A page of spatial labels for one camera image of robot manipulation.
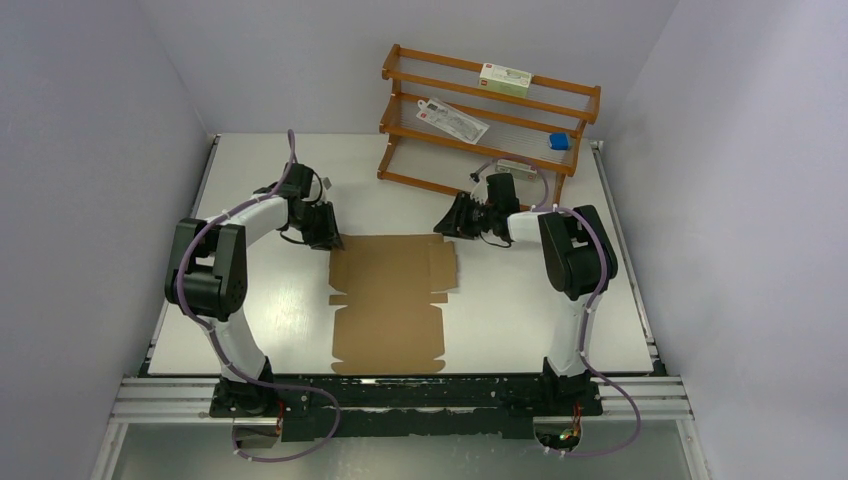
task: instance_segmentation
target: white table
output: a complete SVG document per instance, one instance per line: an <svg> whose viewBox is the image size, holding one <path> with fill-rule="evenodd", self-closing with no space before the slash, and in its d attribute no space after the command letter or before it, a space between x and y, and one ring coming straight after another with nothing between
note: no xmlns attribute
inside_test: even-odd
<svg viewBox="0 0 848 480"><path fill-rule="evenodd" d="M430 233L453 199L376 178L384 135L297 136L301 163L328 176L339 230L352 235ZM284 134L226 134L208 173L197 216L220 213L276 180L288 158ZM404 140L391 170L469 188L480 156ZM541 197L541 183L517 182L523 203ZM613 221L588 142L561 204L597 207L619 258L595 318L590 357L607 372L649 372L651 358ZM446 367L441 373L537 372L548 353L554 323L570 303L551 288L541 247L504 250L482 241L456 240L459 288L443 311ZM270 234L248 251L245 312L275 373L332 373L333 293L329 254L291 245ZM168 305L148 372L152 375L218 374L220 367L200 328Z"/></svg>

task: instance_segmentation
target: blue cube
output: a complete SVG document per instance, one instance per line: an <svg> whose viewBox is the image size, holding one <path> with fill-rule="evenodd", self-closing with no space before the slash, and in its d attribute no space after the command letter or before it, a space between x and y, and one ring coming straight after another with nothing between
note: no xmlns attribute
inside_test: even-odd
<svg viewBox="0 0 848 480"><path fill-rule="evenodd" d="M548 144L554 150L568 150L571 148L567 133L552 133L548 138Z"/></svg>

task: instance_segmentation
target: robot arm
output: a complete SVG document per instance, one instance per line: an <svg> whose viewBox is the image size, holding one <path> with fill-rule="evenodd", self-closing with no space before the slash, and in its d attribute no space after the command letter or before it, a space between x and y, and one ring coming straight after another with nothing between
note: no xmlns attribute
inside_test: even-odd
<svg viewBox="0 0 848 480"><path fill-rule="evenodd" d="M433 229L450 237L474 239L492 232L507 245L514 242L542 244L545 268L551 286L574 302L573 314L557 322L552 334L548 364L557 375L575 376L586 367L580 359L581 318L587 302L601 281L601 259L590 235L574 217L558 212L521 212L512 175L496 173L486 177L487 198L480 201L468 192L457 194L447 215ZM615 252L595 207L577 207L580 215L601 242L607 276L600 292L618 272ZM594 324L594 309L588 310L585 325L588 345Z"/></svg>
<svg viewBox="0 0 848 480"><path fill-rule="evenodd" d="M214 328L227 358L251 378L273 382L271 364L256 345L242 308L247 295L247 248L272 231L297 229L303 244L316 250L343 248L333 204L326 201L329 182L301 164L293 164L275 197L256 203L214 226L194 250L184 277L189 308ZM254 192L268 193L273 185ZM186 218L177 224L165 281L165 297L179 304L176 278L189 244L208 221ZM249 384L221 365L224 390L216 397L239 412L258 415L275 402L274 392Z"/></svg>

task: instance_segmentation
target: gray wall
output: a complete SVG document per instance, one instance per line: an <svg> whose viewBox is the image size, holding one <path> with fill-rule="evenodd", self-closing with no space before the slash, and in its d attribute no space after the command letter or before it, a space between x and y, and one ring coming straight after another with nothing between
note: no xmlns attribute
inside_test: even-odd
<svg viewBox="0 0 848 480"><path fill-rule="evenodd" d="M131 0L0 6L3 478L88 478L207 139Z"/></svg>
<svg viewBox="0 0 848 480"><path fill-rule="evenodd" d="M376 133L394 43L601 85L602 137L677 0L141 0L211 132Z"/></svg>
<svg viewBox="0 0 848 480"><path fill-rule="evenodd" d="M848 4L681 0L607 142L716 479L848 471Z"/></svg>

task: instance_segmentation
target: orange wooden rack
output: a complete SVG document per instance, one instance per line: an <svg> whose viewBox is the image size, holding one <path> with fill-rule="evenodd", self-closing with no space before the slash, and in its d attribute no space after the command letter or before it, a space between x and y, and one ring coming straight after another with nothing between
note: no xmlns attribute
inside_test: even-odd
<svg viewBox="0 0 848 480"><path fill-rule="evenodd" d="M383 63L384 80L392 93L380 119L380 132L389 134L386 153L377 177L448 195L458 189L389 171L402 138L478 153L489 158L509 158L536 164L556 174L554 199L559 199L565 178L577 170L583 130L595 123L601 87L588 87L534 75L528 98L478 88L482 63L403 48L395 44ZM457 140L414 117L418 100L438 97L457 110L490 124L477 145ZM551 133L567 133L572 146L566 151L548 148Z"/></svg>

